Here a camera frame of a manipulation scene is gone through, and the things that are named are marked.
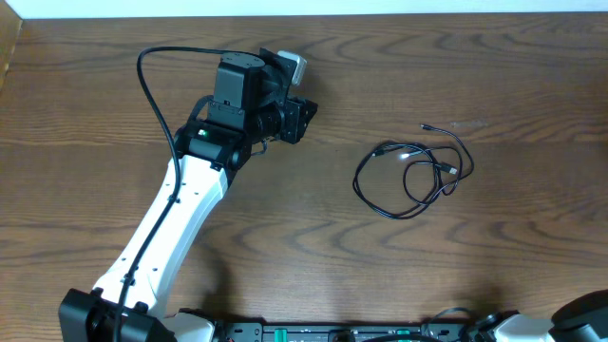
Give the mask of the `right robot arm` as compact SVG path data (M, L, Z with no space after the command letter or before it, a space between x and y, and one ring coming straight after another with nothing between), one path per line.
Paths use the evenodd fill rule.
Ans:
M474 342L607 342L607 291L583 295L550 319L514 312L495 313L465 331Z

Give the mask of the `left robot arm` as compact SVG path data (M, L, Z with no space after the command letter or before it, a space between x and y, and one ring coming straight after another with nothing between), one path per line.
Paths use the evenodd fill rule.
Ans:
M59 308L65 341L213 341L196 313L167 316L179 269L253 145L296 144L317 111L293 96L307 66L295 53L219 50L213 94L185 125L165 134L171 152L163 183L133 237L90 292L71 289Z

